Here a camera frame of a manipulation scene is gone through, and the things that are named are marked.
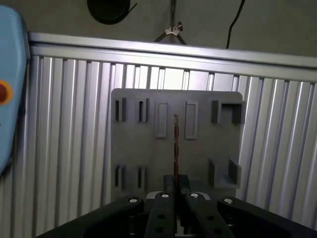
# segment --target wire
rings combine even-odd
[[[238,12],[237,12],[237,15],[236,17],[234,18],[233,22],[231,23],[230,27],[229,27],[229,33],[228,33],[228,39],[227,39],[227,46],[226,46],[226,49],[229,48],[229,45],[230,45],[230,38],[231,38],[231,31],[232,31],[232,28],[234,26],[234,24],[236,24],[239,16],[240,16],[240,13],[242,11],[242,8],[243,8],[243,5],[244,5],[244,2],[245,0],[241,0],[241,3],[240,3],[240,6],[239,6],[239,9],[238,9]]]
[[[137,6],[138,3],[134,4],[133,7],[131,7],[131,9],[128,11],[127,15],[133,10],[133,8],[135,8]]]

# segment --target wall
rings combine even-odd
[[[136,8],[107,26],[89,14],[86,0],[0,0],[17,9],[30,31],[153,41],[169,25],[169,0],[131,0]],[[176,20],[190,45],[224,48],[239,0],[179,0]],[[231,37],[232,49],[317,56],[317,1],[246,0]]]

